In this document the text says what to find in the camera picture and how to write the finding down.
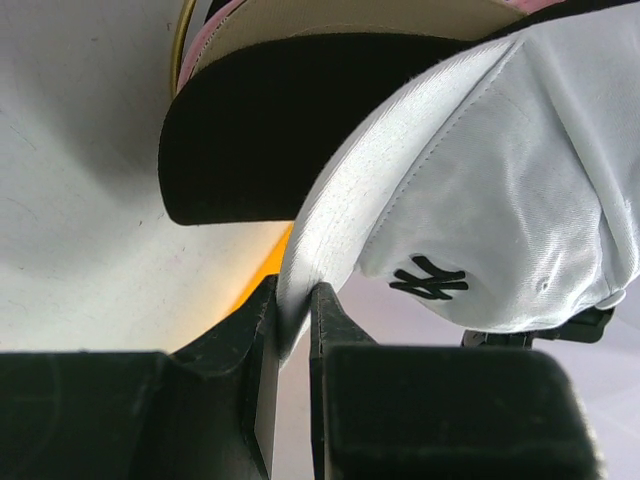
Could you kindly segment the black cap white logo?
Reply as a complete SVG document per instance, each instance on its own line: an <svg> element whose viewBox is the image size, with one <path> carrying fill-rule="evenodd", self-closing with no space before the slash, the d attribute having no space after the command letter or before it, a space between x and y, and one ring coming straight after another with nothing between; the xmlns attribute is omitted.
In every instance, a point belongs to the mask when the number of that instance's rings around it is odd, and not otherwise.
<svg viewBox="0 0 640 480"><path fill-rule="evenodd" d="M596 129L577 144L564 122L517 132L482 95L532 28L570 40L601 78ZM505 183L524 163L612 167L639 178L639 6L563 1L525 13L496 1L216 2L164 121L158 175L182 225L293 219L349 136L356 188L388 200L402 185L429 202Z"/></svg>

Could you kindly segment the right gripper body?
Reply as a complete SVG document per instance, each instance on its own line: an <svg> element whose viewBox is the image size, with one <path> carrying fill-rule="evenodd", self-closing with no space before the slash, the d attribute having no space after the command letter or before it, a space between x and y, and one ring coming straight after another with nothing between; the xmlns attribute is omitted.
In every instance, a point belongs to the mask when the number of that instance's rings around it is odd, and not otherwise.
<svg viewBox="0 0 640 480"><path fill-rule="evenodd" d="M495 334L466 330L461 340L461 347L516 347L531 349L537 339L549 341L569 341L575 343L594 344L604 335L615 308L597 310L595 307L580 312L560 327L529 332Z"/></svg>

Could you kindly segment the white baseball cap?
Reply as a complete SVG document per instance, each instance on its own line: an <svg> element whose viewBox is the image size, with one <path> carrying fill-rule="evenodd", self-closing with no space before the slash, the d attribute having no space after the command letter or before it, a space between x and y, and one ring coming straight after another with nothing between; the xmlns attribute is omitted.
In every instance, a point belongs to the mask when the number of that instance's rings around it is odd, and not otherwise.
<svg viewBox="0 0 640 480"><path fill-rule="evenodd" d="M469 330L558 327L639 274L639 6L543 22L428 69L334 153L294 222L278 353L321 282L382 279Z"/></svg>

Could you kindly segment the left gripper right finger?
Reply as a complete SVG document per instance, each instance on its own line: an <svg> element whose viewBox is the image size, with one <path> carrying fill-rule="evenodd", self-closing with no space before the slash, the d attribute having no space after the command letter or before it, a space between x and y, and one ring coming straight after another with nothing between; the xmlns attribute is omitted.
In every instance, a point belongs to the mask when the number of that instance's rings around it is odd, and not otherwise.
<svg viewBox="0 0 640 480"><path fill-rule="evenodd" d="M583 403L551 356L381 345L333 288L311 295L318 479L604 479Z"/></svg>

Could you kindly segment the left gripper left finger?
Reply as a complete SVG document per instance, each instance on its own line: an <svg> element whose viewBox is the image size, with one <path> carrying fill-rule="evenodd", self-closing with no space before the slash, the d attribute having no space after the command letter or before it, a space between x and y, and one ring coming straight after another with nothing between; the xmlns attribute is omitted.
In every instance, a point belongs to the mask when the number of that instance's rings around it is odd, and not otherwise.
<svg viewBox="0 0 640 480"><path fill-rule="evenodd" d="M276 283L172 354L3 354L2 477L269 478Z"/></svg>

